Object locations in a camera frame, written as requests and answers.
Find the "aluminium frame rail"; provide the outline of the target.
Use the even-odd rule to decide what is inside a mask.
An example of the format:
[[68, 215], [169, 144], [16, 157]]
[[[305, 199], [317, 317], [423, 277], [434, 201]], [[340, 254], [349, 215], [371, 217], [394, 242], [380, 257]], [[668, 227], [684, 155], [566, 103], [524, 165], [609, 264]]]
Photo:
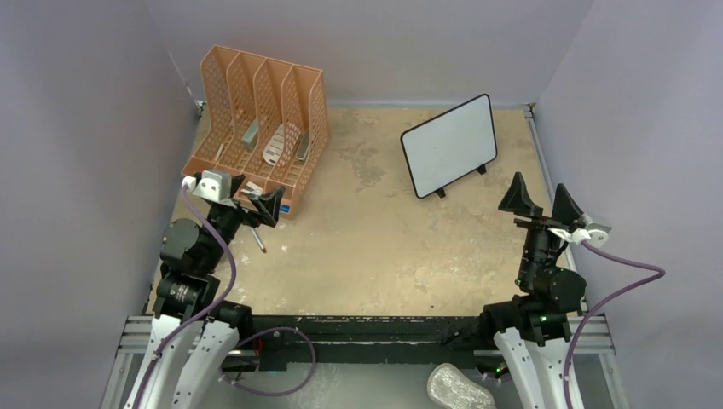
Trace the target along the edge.
[[615, 346], [604, 315], [592, 317], [583, 327], [575, 354], [614, 354]]

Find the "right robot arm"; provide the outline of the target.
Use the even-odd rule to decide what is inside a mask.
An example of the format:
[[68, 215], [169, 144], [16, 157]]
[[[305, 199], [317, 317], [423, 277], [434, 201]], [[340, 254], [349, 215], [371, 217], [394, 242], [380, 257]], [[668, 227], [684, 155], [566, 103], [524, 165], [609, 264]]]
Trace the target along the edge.
[[478, 334], [497, 347], [523, 407], [582, 408], [584, 406], [572, 359], [569, 314], [581, 309], [587, 282], [560, 267], [567, 248], [564, 235], [581, 214], [563, 186], [558, 188], [552, 216], [529, 196], [521, 172], [516, 172], [498, 209], [515, 215], [526, 232], [515, 284], [521, 291], [507, 302], [483, 308]]

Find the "grey eraser block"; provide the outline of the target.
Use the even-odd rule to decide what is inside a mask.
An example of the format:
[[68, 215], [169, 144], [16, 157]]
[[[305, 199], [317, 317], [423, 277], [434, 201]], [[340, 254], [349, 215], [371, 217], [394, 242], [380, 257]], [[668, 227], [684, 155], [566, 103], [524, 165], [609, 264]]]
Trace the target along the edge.
[[241, 137], [242, 146], [248, 152], [252, 152], [255, 149], [257, 145], [258, 132], [259, 120], [258, 118], [254, 118]]

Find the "black framed whiteboard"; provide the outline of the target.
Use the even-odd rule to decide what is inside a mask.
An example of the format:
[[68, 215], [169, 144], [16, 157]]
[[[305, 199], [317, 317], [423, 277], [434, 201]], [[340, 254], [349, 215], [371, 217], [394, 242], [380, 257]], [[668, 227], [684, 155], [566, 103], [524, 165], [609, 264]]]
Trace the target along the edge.
[[481, 94], [400, 135], [414, 196], [445, 196], [445, 187], [496, 160], [498, 144], [491, 98]]

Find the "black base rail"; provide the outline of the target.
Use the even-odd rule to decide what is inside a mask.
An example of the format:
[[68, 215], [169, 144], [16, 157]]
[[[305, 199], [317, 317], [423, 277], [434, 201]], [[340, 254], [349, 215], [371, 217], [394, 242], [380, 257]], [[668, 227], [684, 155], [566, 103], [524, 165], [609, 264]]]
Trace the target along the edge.
[[312, 362], [469, 369], [498, 351], [477, 316], [256, 314], [253, 329], [271, 331], [258, 346], [263, 371]]

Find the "silver foil pouch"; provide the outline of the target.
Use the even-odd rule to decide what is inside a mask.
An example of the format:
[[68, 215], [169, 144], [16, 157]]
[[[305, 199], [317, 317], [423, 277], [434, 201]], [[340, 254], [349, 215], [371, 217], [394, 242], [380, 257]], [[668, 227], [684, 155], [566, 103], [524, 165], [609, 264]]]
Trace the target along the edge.
[[447, 409], [493, 409], [494, 396], [474, 383], [456, 366], [444, 363], [435, 367], [427, 379], [426, 391], [432, 402]]

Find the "grey rounded case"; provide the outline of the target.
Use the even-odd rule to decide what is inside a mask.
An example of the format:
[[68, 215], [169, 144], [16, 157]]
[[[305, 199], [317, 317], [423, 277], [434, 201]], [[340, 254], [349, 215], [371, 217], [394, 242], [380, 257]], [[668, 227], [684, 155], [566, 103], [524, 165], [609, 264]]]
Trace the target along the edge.
[[309, 150], [311, 149], [311, 130], [306, 129], [301, 135], [300, 142], [295, 153], [295, 160], [300, 164], [305, 164], [309, 157]]

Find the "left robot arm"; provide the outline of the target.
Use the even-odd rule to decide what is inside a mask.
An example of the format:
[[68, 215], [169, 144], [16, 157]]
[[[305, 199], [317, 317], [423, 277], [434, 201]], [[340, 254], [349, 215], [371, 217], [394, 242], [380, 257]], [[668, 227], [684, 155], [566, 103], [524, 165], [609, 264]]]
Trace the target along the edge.
[[[221, 290], [214, 273], [226, 260], [237, 274], [234, 236], [243, 226], [274, 227], [284, 192], [253, 194], [248, 210], [209, 182], [183, 183], [181, 197], [195, 218], [177, 219], [164, 232], [150, 336], [126, 407], [198, 407], [226, 353], [252, 342], [250, 308], [227, 301], [234, 285]], [[206, 214], [189, 202], [190, 194], [209, 204]]]

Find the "peach plastic file organizer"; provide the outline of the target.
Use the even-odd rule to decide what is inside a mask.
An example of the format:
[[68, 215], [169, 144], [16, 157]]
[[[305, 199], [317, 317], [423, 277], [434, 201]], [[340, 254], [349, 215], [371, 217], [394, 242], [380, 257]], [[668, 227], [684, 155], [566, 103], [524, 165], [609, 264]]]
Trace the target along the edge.
[[[242, 174], [246, 180], [236, 194], [242, 204], [248, 193], [286, 188], [281, 216], [297, 217], [315, 168], [331, 138], [324, 72], [320, 68], [215, 45], [200, 62], [209, 129], [191, 154], [182, 174], [211, 168]], [[254, 118], [259, 120], [257, 145], [245, 150], [241, 137]], [[263, 149], [276, 128], [285, 127], [285, 146], [275, 166], [263, 160]], [[295, 153], [306, 129], [311, 149], [305, 164]]]

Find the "white whiteboard marker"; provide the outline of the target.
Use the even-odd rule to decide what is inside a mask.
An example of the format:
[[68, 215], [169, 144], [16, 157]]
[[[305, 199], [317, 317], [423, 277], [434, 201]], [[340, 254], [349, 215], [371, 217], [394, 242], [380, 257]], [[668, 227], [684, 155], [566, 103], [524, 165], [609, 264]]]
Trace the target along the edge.
[[261, 239], [259, 233], [257, 232], [257, 230], [256, 230], [255, 228], [253, 228], [253, 227], [250, 227], [250, 231], [251, 231], [251, 233], [252, 233], [252, 236], [253, 236], [254, 240], [255, 240], [256, 243], [257, 243], [257, 246], [258, 246], [259, 249], [261, 250], [261, 252], [262, 252], [262, 253], [266, 253], [266, 252], [267, 252], [266, 246], [265, 246], [264, 242], [262, 241], [262, 239]]

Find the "white barcode label card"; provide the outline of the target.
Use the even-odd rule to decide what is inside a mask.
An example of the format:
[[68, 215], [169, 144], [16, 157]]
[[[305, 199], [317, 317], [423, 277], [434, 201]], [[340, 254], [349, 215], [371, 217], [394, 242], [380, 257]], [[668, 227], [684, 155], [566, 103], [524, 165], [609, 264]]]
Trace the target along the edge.
[[275, 166], [283, 154], [285, 146], [285, 127], [280, 124], [270, 137], [263, 149], [263, 160], [266, 164]]

